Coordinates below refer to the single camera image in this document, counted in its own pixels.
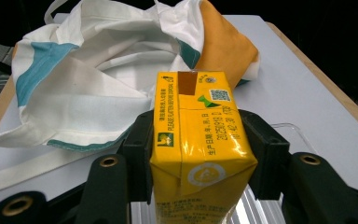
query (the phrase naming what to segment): blue stripe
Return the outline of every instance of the blue stripe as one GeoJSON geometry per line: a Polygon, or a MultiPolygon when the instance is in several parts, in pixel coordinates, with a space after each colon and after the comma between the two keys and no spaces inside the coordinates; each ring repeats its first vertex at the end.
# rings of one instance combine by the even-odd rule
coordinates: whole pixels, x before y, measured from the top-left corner
{"type": "Polygon", "coordinates": [[[78,48],[74,44],[56,44],[51,42],[31,43],[34,48],[34,61],[16,83],[19,106],[27,105],[36,86],[45,79],[55,66],[69,53],[78,48]]]}
{"type": "Polygon", "coordinates": [[[186,65],[193,69],[200,59],[201,54],[195,49],[191,48],[186,42],[176,39],[180,45],[180,56],[186,65]]]}
{"type": "Polygon", "coordinates": [[[240,81],[238,82],[237,86],[243,85],[243,84],[248,83],[248,82],[249,82],[249,80],[240,79],[240,81]]]}
{"type": "Polygon", "coordinates": [[[117,141],[106,142],[104,144],[89,144],[87,146],[79,146],[79,145],[65,143],[59,140],[52,139],[48,141],[48,146],[86,152],[86,151],[104,150],[112,147],[115,143],[117,143],[117,141]]]}

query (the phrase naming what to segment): screw hole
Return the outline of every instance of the screw hole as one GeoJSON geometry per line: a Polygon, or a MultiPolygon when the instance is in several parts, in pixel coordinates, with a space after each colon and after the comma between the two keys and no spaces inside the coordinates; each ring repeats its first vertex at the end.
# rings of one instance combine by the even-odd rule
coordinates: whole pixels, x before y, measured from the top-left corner
{"type": "Polygon", "coordinates": [[[306,164],[309,164],[309,165],[319,165],[321,164],[321,161],[314,157],[314,156],[311,156],[311,155],[303,155],[300,157],[300,159],[305,162],[306,164]]]}
{"type": "Polygon", "coordinates": [[[13,199],[4,207],[2,214],[5,217],[16,216],[31,207],[33,201],[34,199],[27,195],[13,199]]]}
{"type": "Polygon", "coordinates": [[[107,157],[101,160],[100,165],[102,167],[110,167],[114,166],[118,163],[118,159],[116,157],[107,157]]]}

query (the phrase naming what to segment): juice box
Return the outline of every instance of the juice box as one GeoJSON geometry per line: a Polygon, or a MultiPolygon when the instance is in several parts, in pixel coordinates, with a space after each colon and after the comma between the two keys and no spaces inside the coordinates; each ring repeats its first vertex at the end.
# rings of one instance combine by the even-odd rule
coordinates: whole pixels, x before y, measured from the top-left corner
{"type": "Polygon", "coordinates": [[[257,165],[224,72],[159,72],[150,159],[157,223],[225,223],[257,165]]]}

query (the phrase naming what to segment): barcode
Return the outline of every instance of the barcode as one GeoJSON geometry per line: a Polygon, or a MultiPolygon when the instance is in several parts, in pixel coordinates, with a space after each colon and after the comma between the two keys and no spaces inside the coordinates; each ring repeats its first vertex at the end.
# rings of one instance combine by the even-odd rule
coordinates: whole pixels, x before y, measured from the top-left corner
{"type": "Polygon", "coordinates": [[[211,98],[214,101],[231,101],[228,91],[225,90],[210,90],[211,98]]]}

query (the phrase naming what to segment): cloth bag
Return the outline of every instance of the cloth bag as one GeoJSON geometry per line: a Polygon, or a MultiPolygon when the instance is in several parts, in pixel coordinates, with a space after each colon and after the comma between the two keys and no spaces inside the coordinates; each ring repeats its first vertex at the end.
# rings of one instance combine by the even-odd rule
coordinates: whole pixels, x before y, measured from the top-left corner
{"type": "Polygon", "coordinates": [[[158,71],[224,71],[231,88],[257,77],[257,48],[207,0],[147,10],[83,0],[53,23],[64,2],[14,49],[21,126],[0,133],[0,147],[110,148],[153,109],[158,71]]]}

